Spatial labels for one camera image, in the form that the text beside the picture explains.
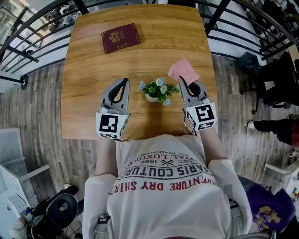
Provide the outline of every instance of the white flower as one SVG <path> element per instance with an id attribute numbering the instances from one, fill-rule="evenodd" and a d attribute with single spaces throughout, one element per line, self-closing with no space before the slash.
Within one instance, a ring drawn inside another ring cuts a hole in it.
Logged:
<path id="1" fill-rule="evenodd" d="M 166 85 L 162 85 L 162 86 L 160 87 L 160 92 L 161 92 L 162 94 L 165 94 L 166 91 L 167 91 L 167 86 L 166 86 Z"/>
<path id="2" fill-rule="evenodd" d="M 141 81 L 140 84 L 139 84 L 139 86 L 138 86 L 138 89 L 139 89 L 140 91 L 142 91 L 142 90 L 144 89 L 145 86 L 146 86 L 146 84 L 145 84 L 143 81 Z"/>
<path id="3" fill-rule="evenodd" d="M 170 99 L 166 99 L 165 101 L 163 101 L 163 105 L 167 106 L 170 104 Z"/>
<path id="4" fill-rule="evenodd" d="M 165 81 L 164 78 L 161 78 L 161 77 L 160 77 L 160 79 L 163 81 L 164 84 L 166 84 L 166 81 Z"/>
<path id="5" fill-rule="evenodd" d="M 164 79 L 163 78 L 157 78 L 157 80 L 156 80 L 156 85 L 157 86 L 162 86 L 162 85 L 164 85 Z"/>

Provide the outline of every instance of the wooden table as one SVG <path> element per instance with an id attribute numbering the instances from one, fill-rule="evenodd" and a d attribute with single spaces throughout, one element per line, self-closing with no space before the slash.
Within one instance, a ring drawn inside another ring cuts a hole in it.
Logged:
<path id="1" fill-rule="evenodd" d="M 101 33 L 135 23 L 141 44 L 105 54 Z M 161 134 L 183 135 L 183 99 L 171 96 L 171 104 L 149 103 L 138 90 L 167 76 L 172 64 L 185 57 L 217 103 L 214 70 L 198 9 L 142 4 L 113 7 L 79 17 L 71 35 L 64 65 L 61 100 L 64 139 L 97 139 L 95 115 L 103 90 L 113 81 L 130 80 L 129 122 L 122 139 L 147 139 Z"/>

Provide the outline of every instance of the green leaves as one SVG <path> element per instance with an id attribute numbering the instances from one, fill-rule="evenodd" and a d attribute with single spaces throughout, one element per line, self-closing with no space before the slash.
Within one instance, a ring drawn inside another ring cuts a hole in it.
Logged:
<path id="1" fill-rule="evenodd" d="M 161 86 L 158 86 L 155 81 L 146 84 L 142 89 L 145 94 L 149 94 L 151 97 L 157 97 L 158 102 L 163 103 L 173 93 L 179 93 L 179 90 L 174 84 L 166 84 L 167 90 L 165 94 L 161 93 Z"/>

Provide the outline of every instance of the potted plant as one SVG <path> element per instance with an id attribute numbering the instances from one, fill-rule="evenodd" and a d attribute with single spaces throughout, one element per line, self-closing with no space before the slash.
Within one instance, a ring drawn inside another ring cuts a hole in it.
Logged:
<path id="1" fill-rule="evenodd" d="M 164 78 L 145 84 L 143 81 L 138 86 L 139 90 L 143 91 L 146 99 L 149 102 L 159 102 L 164 106 L 170 104 L 168 99 L 173 93 L 179 93 L 179 86 L 174 84 L 166 84 Z"/>

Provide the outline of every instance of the shoe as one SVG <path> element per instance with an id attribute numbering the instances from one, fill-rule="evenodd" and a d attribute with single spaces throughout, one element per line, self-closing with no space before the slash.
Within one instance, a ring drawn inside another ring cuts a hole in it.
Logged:
<path id="1" fill-rule="evenodd" d="M 248 127 L 248 129 L 255 129 L 253 120 L 248 121 L 247 127 Z"/>
<path id="2" fill-rule="evenodd" d="M 64 189 L 67 189 L 68 187 L 71 187 L 71 185 L 70 185 L 69 183 L 66 183 L 66 184 L 64 185 Z"/>
<path id="3" fill-rule="evenodd" d="M 299 151 L 296 151 L 296 150 L 293 149 L 293 152 L 288 153 L 288 156 L 290 158 L 292 158 L 292 157 L 298 157 L 299 156 Z"/>

